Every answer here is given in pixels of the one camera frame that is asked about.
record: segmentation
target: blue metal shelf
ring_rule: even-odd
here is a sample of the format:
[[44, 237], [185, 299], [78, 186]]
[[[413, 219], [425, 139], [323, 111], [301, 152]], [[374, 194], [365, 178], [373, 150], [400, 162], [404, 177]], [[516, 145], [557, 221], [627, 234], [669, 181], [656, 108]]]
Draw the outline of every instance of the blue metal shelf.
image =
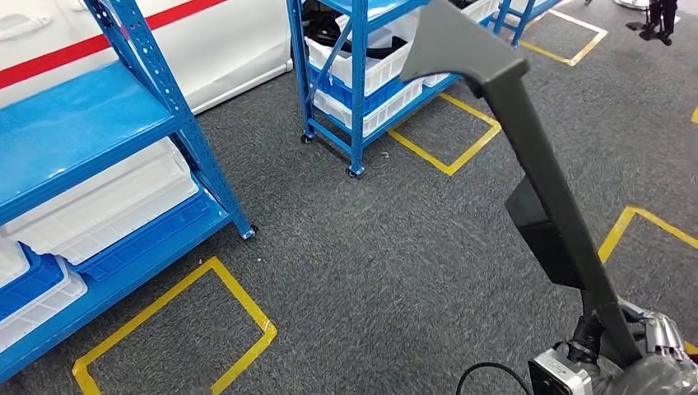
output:
[[[319, 0], [322, 4], [342, 14], [351, 16], [353, 9], [352, 0]], [[429, 0], [362, 0], [368, 2], [368, 25], [366, 34], [380, 28], [400, 16], [407, 14], [419, 6], [423, 6]]]
[[[203, 199], [208, 208], [205, 215], [173, 233], [166, 240], [162, 240], [103, 281], [94, 281], [90, 277], [84, 277], [87, 293], [0, 353], [0, 383], [24, 369], [33, 360], [42, 356], [77, 329], [89, 323], [124, 296], [153, 278], [162, 269], [216, 233], [221, 227], [230, 223], [230, 216], [218, 202], [206, 193], [204, 193]], [[151, 225], [146, 225], [143, 232], [136, 237], [146, 239], [153, 237], [149, 232], [151, 227]], [[139, 243], [137, 239], [126, 238], [122, 241], [124, 243]]]
[[176, 121], [121, 62], [0, 109], [0, 224], [171, 134]]
[[521, 38], [521, 35], [524, 33], [524, 30], [526, 29], [526, 25], [532, 19], [539, 17], [547, 10], [553, 8], [561, 0], [546, 0], [545, 2], [542, 2], [541, 4], [538, 4], [537, 6], [535, 5], [535, 3], [536, 3], [535, 0], [528, 0], [528, 3], [526, 4], [526, 8], [524, 8], [524, 10], [522, 12], [510, 8], [509, 7], [510, 1], [511, 0], [504, 0], [502, 2], [502, 6], [500, 7], [500, 14], [502, 15], [502, 20], [504, 20], [505, 14], [510, 14], [510, 15], [513, 15], [513, 16], [516, 16], [517, 18], [519, 18], [519, 23], [517, 25], [512, 25], [509, 22], [504, 22], [502, 24], [502, 26], [509, 29], [509, 30], [512, 30], [514, 32], [514, 37], [511, 39], [511, 44], [514, 47], [518, 47], [519, 46], [519, 39]]
[[[317, 72], [311, 72], [308, 62], [307, 49], [304, 41], [303, 21], [302, 21], [302, 5], [300, 0], [286, 0], [288, 8], [289, 24], [291, 26], [291, 48], [293, 51], [293, 61], [295, 64], [296, 80], [298, 81], [298, 94], [300, 97], [301, 107], [300, 112], [303, 117], [303, 142], [307, 142], [315, 137], [318, 132], [329, 139], [335, 145], [344, 150], [351, 159], [349, 164], [348, 174], [359, 175], [364, 171], [362, 165], [363, 152], [368, 144], [376, 138], [384, 134], [388, 128], [403, 118], [405, 115], [412, 112], [419, 105], [433, 97], [438, 91], [442, 91], [453, 78], [448, 78], [442, 81], [438, 86], [431, 89], [426, 89], [419, 98], [414, 100], [405, 109], [402, 109], [399, 114], [388, 120], [383, 126], [377, 128], [369, 136], [363, 137], [363, 118], [368, 111], [370, 104], [364, 95], [365, 87], [365, 58], [366, 45], [368, 34], [380, 28], [381, 26], [404, 16], [410, 11], [416, 9], [429, 2], [429, 0], [319, 0], [322, 4], [331, 7], [341, 13], [347, 14], [347, 21], [344, 31], [340, 35], [337, 43], [332, 49], [323, 69]], [[502, 10], [506, 10], [510, 0], [504, 0]], [[500, 16], [496, 19], [488, 16], [483, 18], [482, 24], [487, 26], [490, 22], [494, 22], [494, 33], [500, 31], [504, 23], [504, 13], [500, 12]], [[342, 92], [342, 102], [351, 103], [351, 127], [343, 122], [339, 122], [333, 116], [325, 114], [328, 119], [333, 121], [342, 131], [349, 136], [349, 142], [345, 142], [341, 138], [329, 132], [322, 126], [314, 113], [316, 110], [313, 101], [314, 93], [320, 85], [322, 85], [325, 76], [329, 72], [330, 65], [342, 47], [342, 44], [347, 39], [351, 32], [351, 100], [349, 100], [348, 92]]]
[[0, 382], [222, 226], [255, 234], [135, 0], [85, 4], [119, 61], [0, 109], [0, 225], [165, 136], [203, 192], [83, 263], [87, 292], [0, 353]]

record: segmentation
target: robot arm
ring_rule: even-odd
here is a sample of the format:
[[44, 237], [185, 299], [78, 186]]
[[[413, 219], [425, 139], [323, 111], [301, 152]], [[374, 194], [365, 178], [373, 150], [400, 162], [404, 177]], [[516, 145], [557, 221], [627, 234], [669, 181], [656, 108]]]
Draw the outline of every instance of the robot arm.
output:
[[[525, 58], [447, 0], [421, 10], [401, 78], [442, 72], [463, 76], [484, 97], [526, 173], [507, 200], [514, 224], [551, 281], [583, 291], [584, 316], [563, 354], [556, 347], [529, 361], [537, 395], [687, 395], [698, 391], [696, 366], [687, 359], [676, 324], [663, 314], [619, 300], [521, 78]], [[647, 347], [635, 343], [628, 321], [644, 324]], [[596, 360], [602, 338], [626, 372], [601, 375]]]

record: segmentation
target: black wire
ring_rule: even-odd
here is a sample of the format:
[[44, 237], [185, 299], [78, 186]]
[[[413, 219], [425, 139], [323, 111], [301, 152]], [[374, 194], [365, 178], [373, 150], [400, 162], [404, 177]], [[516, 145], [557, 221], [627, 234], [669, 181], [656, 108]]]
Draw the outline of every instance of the black wire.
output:
[[524, 382], [524, 379], [521, 379], [521, 376], [516, 374], [516, 372], [514, 372], [510, 367], [498, 364], [496, 362], [481, 362], [479, 364], [475, 364], [469, 367], [465, 372], [463, 372], [463, 375], [460, 376], [460, 380], [458, 381], [458, 387], [456, 387], [456, 395], [462, 395], [463, 383], [465, 383], [465, 379], [470, 375], [470, 373], [481, 368], [496, 368], [504, 370], [506, 373], [514, 377], [514, 379], [519, 383], [521, 388], [523, 388], [523, 390], [526, 392], [526, 395], [533, 395], [533, 392], [530, 389], [528, 389], [526, 383]]

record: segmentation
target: yellow floor tape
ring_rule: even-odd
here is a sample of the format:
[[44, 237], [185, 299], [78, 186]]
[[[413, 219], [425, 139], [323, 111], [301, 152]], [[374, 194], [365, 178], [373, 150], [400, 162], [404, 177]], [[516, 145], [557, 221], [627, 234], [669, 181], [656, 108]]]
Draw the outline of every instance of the yellow floor tape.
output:
[[[666, 221], [662, 220], [655, 214], [645, 210], [644, 208], [626, 206], [623, 212], [616, 220], [611, 230], [608, 232], [606, 239], [601, 244], [598, 249], [598, 257], [601, 259], [602, 263], [606, 263], [608, 258], [611, 256], [613, 249], [616, 247], [618, 242], [621, 240], [621, 236], [626, 232], [628, 225], [631, 223], [635, 215], [642, 216], [647, 221], [652, 222], [656, 226], [666, 230], [669, 234], [674, 235], [679, 240], [690, 245], [694, 249], [698, 249], [698, 239], [690, 236], [686, 232], [679, 230], [676, 226], [668, 224]], [[698, 347], [693, 346], [691, 343], [686, 342], [686, 352], [691, 355], [698, 355]]]
[[97, 358], [102, 356], [116, 343], [123, 340], [129, 333], [133, 332], [134, 329], [138, 328], [142, 323], [146, 322], [153, 314], [158, 310], [162, 309], [163, 306], [168, 304], [175, 296], [179, 295], [187, 287], [191, 286], [197, 279], [203, 276], [209, 270], [213, 270], [226, 285], [230, 293], [240, 302], [247, 313], [252, 317], [254, 322], [262, 329], [263, 335], [257, 340], [256, 343], [250, 348], [244, 355], [235, 362], [230, 369], [228, 369], [212, 386], [211, 392], [214, 395], [221, 393], [230, 383], [237, 378], [243, 370], [252, 364], [257, 356], [259, 356], [269, 344], [272, 342], [274, 337], [277, 335], [277, 329], [274, 327], [271, 321], [267, 318], [262, 310], [254, 303], [252, 298], [247, 295], [242, 286], [238, 281], [226, 270], [221, 261], [218, 258], [213, 257], [206, 261], [196, 270], [189, 273], [182, 281], [177, 285], [173, 286], [170, 290], [163, 294], [151, 305], [146, 307], [143, 311], [138, 313], [136, 317], [133, 317], [130, 321], [125, 323], [121, 328], [117, 329], [111, 336], [104, 339], [97, 347], [93, 348], [87, 354], [78, 358], [75, 361], [75, 365], [72, 368], [72, 374], [75, 376], [77, 384], [80, 386], [85, 395], [99, 395], [101, 394], [97, 383], [90, 376], [87, 371], [87, 366], [94, 362]]
[[[562, 12], [558, 12], [555, 10], [549, 10], [547, 12], [547, 14], [557, 16], [557, 17], [562, 18], [568, 22], [572, 22], [578, 26], [582, 26], [586, 29], [589, 29], [591, 31], [596, 32], [596, 35], [591, 39], [591, 41], [589, 41], [575, 56], [573, 56], [572, 58], [569, 58], [569, 59], [563, 58], [562, 56], [554, 54], [546, 49], [543, 49], [543, 48], [535, 45], [535, 44], [531, 44], [528, 41], [525, 41], [522, 39], [519, 40], [519, 44], [522, 47], [524, 47], [526, 49], [530, 49], [534, 52], [538, 52], [541, 55], [545, 55], [553, 60], [556, 60], [557, 62], [564, 63], [568, 66], [574, 66], [575, 64], [579, 63], [608, 34], [607, 30], [604, 30], [600, 27], [594, 26], [590, 23], [580, 21], [579, 19], [573, 18], [572, 16], [569, 16], [567, 14], [563, 14]], [[540, 21], [544, 15], [546, 15], [546, 13], [544, 13], [544, 14], [540, 15], [539, 17], [530, 21], [526, 25], [526, 27], [523, 28], [523, 31], [526, 31], [526, 29], [528, 29], [534, 23]]]
[[497, 135], [497, 133], [500, 132], [501, 126], [499, 122], [496, 121], [496, 119], [493, 119], [492, 117], [487, 116], [486, 114], [474, 109], [473, 107], [466, 105], [465, 103], [451, 95], [441, 93], [439, 94], [439, 97], [443, 100], [448, 101], [450, 104], [462, 109], [463, 111], [472, 114], [475, 117], [478, 117], [480, 120], [490, 125], [490, 128], [487, 130], [487, 132], [485, 132], [485, 134], [483, 134], [482, 137], [478, 138], [477, 141], [474, 144], [472, 144], [463, 154], [461, 154], [458, 157], [458, 159], [456, 159], [452, 164], [446, 165], [444, 162], [436, 159], [432, 154], [423, 150], [417, 144], [409, 141], [406, 137], [400, 134], [397, 129], [402, 123], [400, 123], [395, 128], [389, 129], [388, 134], [390, 135], [390, 137], [394, 138], [396, 141], [404, 145], [410, 151], [416, 153], [422, 159], [431, 163], [436, 169], [441, 170], [447, 175], [454, 175], [458, 171], [458, 169], [460, 169], [466, 163], [468, 163], [488, 142], [490, 142], [492, 138], [494, 138], [494, 136]]

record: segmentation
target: black object on shelf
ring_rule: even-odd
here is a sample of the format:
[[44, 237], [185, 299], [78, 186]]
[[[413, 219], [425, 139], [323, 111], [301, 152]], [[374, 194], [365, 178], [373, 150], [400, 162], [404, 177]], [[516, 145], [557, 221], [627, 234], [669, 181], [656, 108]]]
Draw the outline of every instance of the black object on shelf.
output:
[[[309, 9], [303, 12], [303, 22], [305, 26], [305, 36], [317, 42], [318, 44], [334, 47], [339, 40], [339, 35], [342, 31], [335, 21], [341, 14], [335, 11], [325, 11], [320, 9]], [[366, 56], [373, 59], [385, 59], [391, 53], [394, 53], [402, 46], [407, 44], [407, 41], [397, 36], [393, 36], [389, 47], [384, 48], [368, 48]], [[342, 45], [342, 51], [351, 53], [351, 41], [347, 40]]]

